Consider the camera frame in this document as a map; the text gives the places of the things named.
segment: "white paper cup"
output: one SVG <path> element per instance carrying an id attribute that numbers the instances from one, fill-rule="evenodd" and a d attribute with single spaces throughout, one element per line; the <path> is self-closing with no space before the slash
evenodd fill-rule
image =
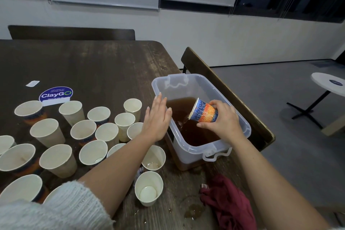
<path id="1" fill-rule="evenodd" d="M 43 204 L 47 203 L 50 199 L 52 199 L 52 197 L 54 195 L 56 195 L 56 193 L 58 191 L 60 191 L 60 188 L 61 188 L 62 185 L 60 185 L 59 187 L 55 188 L 53 191 L 50 192 L 50 194 L 46 197 L 46 199 L 44 200 Z"/>
<path id="2" fill-rule="evenodd" d="M 54 145 L 40 158 L 40 166 L 60 178 L 72 176 L 77 170 L 77 162 L 69 145 Z"/>
<path id="3" fill-rule="evenodd" d="M 110 148 L 108 154 L 107 154 L 107 158 L 111 155 L 114 154 L 117 150 L 119 150 L 121 147 L 123 147 L 125 145 L 125 143 L 119 143 L 117 145 L 114 145 L 112 148 Z"/>
<path id="4" fill-rule="evenodd" d="M 0 136 L 0 155 L 9 150 L 12 146 L 17 145 L 15 139 L 10 135 Z"/>
<path id="5" fill-rule="evenodd" d="M 135 122 L 140 121 L 140 112 L 141 112 L 142 103 L 139 99 L 136 99 L 136 98 L 127 99 L 123 103 L 123 107 L 126 113 L 131 113 L 135 116 Z"/>
<path id="6" fill-rule="evenodd" d="M 35 174 L 22 176 L 9 184 L 0 194 L 0 206 L 23 199 L 43 203 L 48 195 L 41 177 Z"/>
<path id="7" fill-rule="evenodd" d="M 134 190 L 143 206 L 152 206 L 163 191 L 162 177 L 153 171 L 144 172 L 138 177 Z"/>
<path id="8" fill-rule="evenodd" d="M 84 146 L 88 142 L 95 140 L 97 125 L 91 120 L 83 120 L 76 123 L 71 129 L 71 137 L 79 141 L 79 145 Z"/>
<path id="9" fill-rule="evenodd" d="M 98 106 L 91 109 L 87 113 L 87 118 L 96 123 L 97 127 L 108 123 L 110 117 L 110 109 L 105 106 Z"/>
<path id="10" fill-rule="evenodd" d="M 102 124 L 96 130 L 96 139 L 103 140 L 107 143 L 108 149 L 119 143 L 119 128 L 114 123 Z"/>
<path id="11" fill-rule="evenodd" d="M 42 102 L 36 100 L 28 101 L 17 106 L 15 108 L 15 115 L 22 117 L 28 125 L 33 125 L 47 118 Z"/>
<path id="12" fill-rule="evenodd" d="M 159 169 L 162 168 L 166 160 L 166 155 L 164 150 L 157 146 L 157 145 L 152 145 L 149 148 L 149 151 L 147 151 L 143 161 L 142 165 L 146 170 L 149 171 L 158 171 Z"/>
<path id="13" fill-rule="evenodd" d="M 16 176 L 39 174 L 43 169 L 39 158 L 34 158 L 36 148 L 31 144 L 20 144 L 11 147 L 0 156 L 0 171 L 11 172 Z"/>
<path id="14" fill-rule="evenodd" d="M 59 113 L 74 126 L 79 121 L 85 120 L 83 105 L 79 101 L 68 101 L 59 107 Z"/>
<path id="15" fill-rule="evenodd" d="M 82 147 L 79 152 L 79 160 L 84 165 L 88 165 L 90 168 L 93 168 L 106 158 L 107 153 L 107 143 L 103 140 L 94 140 L 88 142 Z"/>
<path id="16" fill-rule="evenodd" d="M 128 142 L 127 129 L 134 124 L 135 116 L 131 113 L 121 113 L 115 117 L 115 124 L 119 127 L 119 140 Z"/>
<path id="17" fill-rule="evenodd" d="M 137 135 L 140 134 L 143 124 L 144 123 L 141 123 L 141 122 L 134 123 L 128 128 L 127 136 L 129 137 L 130 140 L 134 139 Z"/>
<path id="18" fill-rule="evenodd" d="M 53 145 L 64 144 L 66 141 L 59 127 L 59 122 L 52 118 L 34 124 L 30 129 L 30 135 L 48 148 Z"/>

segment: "person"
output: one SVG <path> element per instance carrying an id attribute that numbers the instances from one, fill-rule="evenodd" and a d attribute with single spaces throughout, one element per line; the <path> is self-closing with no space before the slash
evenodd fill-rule
<path id="1" fill-rule="evenodd" d="M 63 184 L 45 204 L 19 200 L 0 206 L 0 229 L 112 229 L 114 213 L 151 145 L 161 140 L 172 109 L 159 94 L 146 109 L 142 132 L 78 181 Z M 267 229 L 329 229 L 325 219 L 246 139 L 232 106 L 218 100 L 214 123 L 197 126 L 215 132 L 236 152 Z"/>

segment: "dark wooden table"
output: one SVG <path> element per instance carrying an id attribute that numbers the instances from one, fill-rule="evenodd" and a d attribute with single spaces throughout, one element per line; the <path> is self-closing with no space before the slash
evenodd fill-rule
<path id="1" fill-rule="evenodd" d="M 11 135 L 18 144 L 35 145 L 37 156 L 46 148 L 30 136 L 30 127 L 14 115 L 20 103 L 38 100 L 46 89 L 67 86 L 73 89 L 72 100 L 83 103 L 85 114 L 96 106 L 106 106 L 111 110 L 112 122 L 117 114 L 124 112 L 126 99 L 138 98 L 143 105 L 142 121 L 146 106 L 151 105 L 155 96 L 152 80 L 181 73 L 164 47 L 155 41 L 0 40 L 0 53 L 0 135 Z M 40 83 L 33 88 L 26 87 L 32 80 Z M 48 117 L 58 120 L 66 144 L 72 146 L 78 160 L 80 147 L 70 136 L 71 127 L 58 113 L 59 106 L 46 106 L 45 110 Z M 228 158 L 181 172 L 166 142 L 162 140 L 156 144 L 167 155 L 160 173 L 164 181 L 163 193 L 147 208 L 136 199 L 131 187 L 114 216 L 116 229 L 218 229 L 217 219 L 208 206 L 194 218 L 189 217 L 193 215 L 193 207 L 202 207 L 198 194 L 201 184 L 217 173 L 230 178 L 245 193 L 258 226 L 263 226 L 234 151 Z M 66 181 L 80 178 L 87 171 L 79 162 L 76 174 L 68 179 L 60 179 L 49 171 L 43 171 L 40 176 L 51 191 Z M 0 191 L 13 180 L 12 175 L 0 173 Z"/>

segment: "maroon rag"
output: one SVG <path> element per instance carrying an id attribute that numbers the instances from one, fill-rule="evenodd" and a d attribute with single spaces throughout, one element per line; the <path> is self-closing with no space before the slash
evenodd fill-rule
<path id="1" fill-rule="evenodd" d="M 230 179 L 218 174 L 200 189 L 200 200 L 215 211 L 221 229 L 257 229 L 256 221 L 248 198 Z"/>

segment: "sticker on round table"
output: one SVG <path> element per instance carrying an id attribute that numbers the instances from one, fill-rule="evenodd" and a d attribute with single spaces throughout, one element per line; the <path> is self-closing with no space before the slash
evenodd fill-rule
<path id="1" fill-rule="evenodd" d="M 50 88 L 43 92 L 39 101 L 43 103 L 43 106 L 61 104 L 70 101 L 73 95 L 73 90 L 66 86 L 57 86 Z"/>
<path id="2" fill-rule="evenodd" d="M 330 82 L 333 83 L 333 84 L 335 84 L 335 85 L 337 85 L 337 86 L 342 86 L 342 85 L 343 85 L 342 83 L 340 83 L 340 82 L 338 82 L 338 81 L 335 81 L 335 80 L 333 80 L 333 79 L 330 79 Z"/>

